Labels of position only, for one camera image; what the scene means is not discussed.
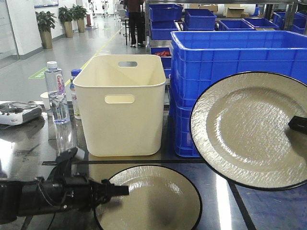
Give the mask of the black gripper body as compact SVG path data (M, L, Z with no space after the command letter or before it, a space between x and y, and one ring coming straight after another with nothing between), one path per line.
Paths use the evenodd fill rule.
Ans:
M86 212L92 209L92 189L83 176L44 180L38 182L35 191L35 204L39 212L65 212L75 209Z

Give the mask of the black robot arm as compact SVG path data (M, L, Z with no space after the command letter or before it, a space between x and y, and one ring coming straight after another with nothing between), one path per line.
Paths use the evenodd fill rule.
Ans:
M33 181L1 180L0 222L17 217L59 213L71 209L91 210L108 203L112 197L129 195L126 185L114 185L108 179L96 182L86 174L71 173L72 159L78 149L71 148L56 158L56 167L48 179Z

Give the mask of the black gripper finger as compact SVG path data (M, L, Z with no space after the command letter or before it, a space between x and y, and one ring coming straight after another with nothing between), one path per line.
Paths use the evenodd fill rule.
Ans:
M101 182L90 180L90 186L92 204L105 204L112 197L129 195L129 187L127 185L115 185L108 179L101 180Z
M289 121L288 126L295 131L306 134L307 133L307 118L300 116L293 116Z

